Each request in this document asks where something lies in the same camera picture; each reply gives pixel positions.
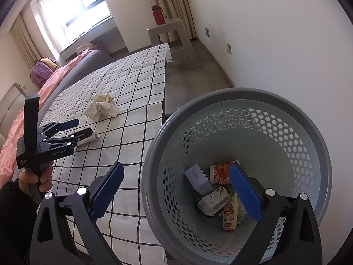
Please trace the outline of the person's left hand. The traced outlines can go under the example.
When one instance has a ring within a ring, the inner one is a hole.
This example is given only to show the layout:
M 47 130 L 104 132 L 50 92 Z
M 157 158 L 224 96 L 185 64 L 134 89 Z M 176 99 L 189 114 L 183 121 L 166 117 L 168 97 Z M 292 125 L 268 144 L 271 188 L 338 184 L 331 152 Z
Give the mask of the person's left hand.
M 31 195 L 30 185 L 36 185 L 38 182 L 41 183 L 41 185 L 39 186 L 40 192 L 50 191 L 53 186 L 52 172 L 53 163 L 49 163 L 47 165 L 47 168 L 45 168 L 40 178 L 36 174 L 24 170 L 19 175 L 19 187 L 22 192 L 26 193 L 29 196 Z

